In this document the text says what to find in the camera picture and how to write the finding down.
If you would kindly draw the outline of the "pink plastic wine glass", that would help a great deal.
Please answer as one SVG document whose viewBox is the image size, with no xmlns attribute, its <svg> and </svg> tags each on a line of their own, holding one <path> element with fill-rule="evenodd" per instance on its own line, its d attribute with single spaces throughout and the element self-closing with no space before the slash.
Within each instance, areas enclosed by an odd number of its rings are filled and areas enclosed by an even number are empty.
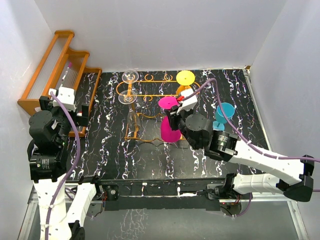
<svg viewBox="0 0 320 240">
<path fill-rule="evenodd" d="M 164 110 L 170 110 L 171 107 L 177 106 L 178 101 L 174 96 L 165 96 L 161 98 L 158 105 Z M 174 143 L 181 138 L 181 132 L 179 130 L 172 130 L 168 116 L 165 116 L 160 126 L 160 135 L 164 142 Z"/>
</svg>

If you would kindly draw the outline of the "blue plastic wine glass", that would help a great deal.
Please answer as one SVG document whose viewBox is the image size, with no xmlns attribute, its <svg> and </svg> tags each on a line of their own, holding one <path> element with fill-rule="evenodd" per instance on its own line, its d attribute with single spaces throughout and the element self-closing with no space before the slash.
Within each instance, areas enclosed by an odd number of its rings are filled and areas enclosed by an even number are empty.
<svg viewBox="0 0 320 240">
<path fill-rule="evenodd" d="M 213 122 L 213 129 L 217 131 L 224 131 L 225 130 L 225 124 L 227 123 L 226 118 L 224 117 L 222 110 L 225 113 L 225 116 L 228 120 L 230 120 L 234 114 L 235 114 L 235 108 L 233 105 L 227 102 L 223 102 L 222 108 L 220 106 L 217 106 L 217 109 L 215 111 L 215 121 Z"/>
</svg>

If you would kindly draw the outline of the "yellow plastic wine glass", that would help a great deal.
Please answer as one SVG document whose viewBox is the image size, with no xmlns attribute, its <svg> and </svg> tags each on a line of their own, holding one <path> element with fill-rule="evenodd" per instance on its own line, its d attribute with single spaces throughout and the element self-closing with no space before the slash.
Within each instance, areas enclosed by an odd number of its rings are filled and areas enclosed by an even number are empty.
<svg viewBox="0 0 320 240">
<path fill-rule="evenodd" d="M 190 89 L 190 85 L 194 83 L 196 77 L 193 72 L 189 70 L 182 70 L 176 75 L 176 82 L 179 84 L 176 90 L 176 95 L 179 95 L 182 91 Z"/>
</svg>

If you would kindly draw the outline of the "tall clear wine glass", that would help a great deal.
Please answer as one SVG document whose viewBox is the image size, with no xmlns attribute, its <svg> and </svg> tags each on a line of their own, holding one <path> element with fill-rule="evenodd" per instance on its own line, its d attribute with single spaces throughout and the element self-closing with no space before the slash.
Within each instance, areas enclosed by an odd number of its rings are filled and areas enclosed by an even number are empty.
<svg viewBox="0 0 320 240">
<path fill-rule="evenodd" d="M 122 81 L 128 85 L 128 89 L 122 93 L 125 103 L 135 103 L 135 108 L 140 109 L 142 107 L 142 99 L 139 96 L 139 92 L 136 89 L 136 84 L 140 76 L 135 70 L 128 70 L 122 74 Z"/>
</svg>

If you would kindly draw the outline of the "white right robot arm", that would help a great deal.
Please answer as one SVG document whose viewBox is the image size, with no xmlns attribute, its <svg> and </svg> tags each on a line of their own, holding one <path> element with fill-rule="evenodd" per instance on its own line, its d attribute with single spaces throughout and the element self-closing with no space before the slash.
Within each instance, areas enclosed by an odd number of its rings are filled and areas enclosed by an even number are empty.
<svg viewBox="0 0 320 240">
<path fill-rule="evenodd" d="M 287 157 L 244 141 L 226 131 L 214 130 L 212 120 L 193 110 L 166 110 L 172 130 L 179 130 L 194 150 L 215 161 L 249 166 L 261 174 L 228 173 L 222 185 L 207 186 L 216 199 L 233 199 L 249 193 L 282 194 L 297 202 L 308 202 L 314 190 L 314 158 Z"/>
</svg>

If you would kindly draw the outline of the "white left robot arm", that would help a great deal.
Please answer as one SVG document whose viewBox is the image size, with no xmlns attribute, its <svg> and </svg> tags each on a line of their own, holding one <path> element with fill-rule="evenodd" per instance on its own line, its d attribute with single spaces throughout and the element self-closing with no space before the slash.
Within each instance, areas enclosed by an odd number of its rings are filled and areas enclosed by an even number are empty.
<svg viewBox="0 0 320 240">
<path fill-rule="evenodd" d="M 74 167 L 67 168 L 69 132 L 87 126 L 89 105 L 68 110 L 61 100 L 41 96 L 39 112 L 28 121 L 32 137 L 27 148 L 30 177 L 38 197 L 40 239 L 83 240 L 84 222 L 92 200 L 103 195 L 95 175 L 81 177 L 71 206 L 66 208 L 65 183 Z"/>
</svg>

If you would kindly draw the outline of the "orange wooden shelf rack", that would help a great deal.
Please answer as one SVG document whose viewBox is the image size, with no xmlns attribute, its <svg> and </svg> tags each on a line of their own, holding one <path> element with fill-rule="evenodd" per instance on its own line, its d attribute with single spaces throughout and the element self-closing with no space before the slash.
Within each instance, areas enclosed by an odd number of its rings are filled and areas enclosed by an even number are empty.
<svg viewBox="0 0 320 240">
<path fill-rule="evenodd" d="M 40 110 L 39 98 L 48 96 L 49 89 L 57 89 L 69 62 L 72 67 L 64 80 L 63 87 L 75 91 L 77 109 L 89 104 L 91 111 L 98 83 L 102 74 L 99 67 L 87 66 L 90 53 L 86 50 L 74 50 L 70 44 L 75 34 L 71 30 L 57 30 L 40 60 L 18 105 L 30 116 Z"/>
</svg>

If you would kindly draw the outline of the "pink cap marker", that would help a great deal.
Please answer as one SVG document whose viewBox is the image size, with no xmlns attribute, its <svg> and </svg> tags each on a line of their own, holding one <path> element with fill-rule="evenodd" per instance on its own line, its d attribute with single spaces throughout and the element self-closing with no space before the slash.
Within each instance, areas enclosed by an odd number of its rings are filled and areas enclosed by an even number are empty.
<svg viewBox="0 0 320 240">
<path fill-rule="evenodd" d="M 64 84 L 64 82 L 65 82 L 65 79 L 66 79 L 66 77 L 67 77 L 68 71 L 69 71 L 69 69 L 70 69 L 71 67 L 72 67 L 72 63 L 69 62 L 68 66 L 67 66 L 67 68 L 66 68 L 66 70 L 65 70 L 65 72 L 64 72 L 64 74 L 63 74 L 63 76 L 62 76 L 62 78 L 61 78 L 60 87 L 63 86 L 63 84 Z"/>
</svg>

